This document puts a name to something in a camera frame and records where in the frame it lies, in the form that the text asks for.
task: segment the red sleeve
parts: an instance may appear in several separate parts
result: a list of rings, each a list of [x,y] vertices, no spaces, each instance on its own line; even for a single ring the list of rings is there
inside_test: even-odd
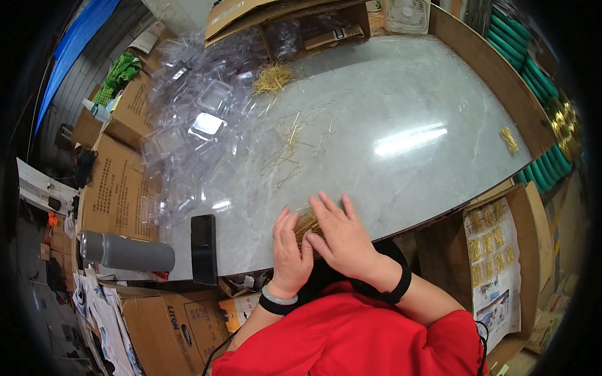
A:
[[[445,370],[464,370],[475,375],[481,364],[483,345],[473,316],[465,310],[457,310],[443,316],[426,330],[425,350],[430,352],[433,374],[444,375]]]

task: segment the marble table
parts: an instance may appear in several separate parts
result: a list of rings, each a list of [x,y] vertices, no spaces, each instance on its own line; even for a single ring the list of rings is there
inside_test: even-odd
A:
[[[376,240],[466,203],[531,161],[492,91],[431,35],[339,46],[293,67],[298,81],[276,102],[265,99],[273,105],[225,193],[207,189],[210,206],[190,214],[215,213],[221,276],[271,268],[277,214],[286,204],[305,208],[318,190],[349,194]],[[285,147],[275,127],[293,123],[296,151],[285,157],[298,163],[274,166]],[[515,154],[500,138],[504,127]],[[165,240],[176,251],[169,279],[191,279],[190,218]]]

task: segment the smartphone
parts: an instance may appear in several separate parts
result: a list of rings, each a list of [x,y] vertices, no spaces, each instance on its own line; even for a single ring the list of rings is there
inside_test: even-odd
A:
[[[192,279],[203,285],[217,286],[216,216],[192,217],[190,222]]]

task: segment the gray water bottle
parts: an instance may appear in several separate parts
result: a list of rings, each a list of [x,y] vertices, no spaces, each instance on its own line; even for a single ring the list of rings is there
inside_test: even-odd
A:
[[[136,271],[171,271],[175,263],[173,248],[113,233],[82,231],[79,253],[87,262],[107,268]]]

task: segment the hand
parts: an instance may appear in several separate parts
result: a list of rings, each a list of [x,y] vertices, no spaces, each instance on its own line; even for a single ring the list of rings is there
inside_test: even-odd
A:
[[[362,280],[381,292],[392,291],[401,278],[401,266],[374,249],[349,196],[341,196],[344,212],[324,192],[319,192],[318,196],[321,201],[310,196],[309,205],[326,240],[308,233],[309,243],[339,273]]]
[[[269,293],[280,299],[292,299],[314,267],[314,252],[306,236],[303,236],[301,252],[295,239],[293,229],[299,212],[289,214],[288,211],[287,205],[274,225],[274,278],[267,285]]]

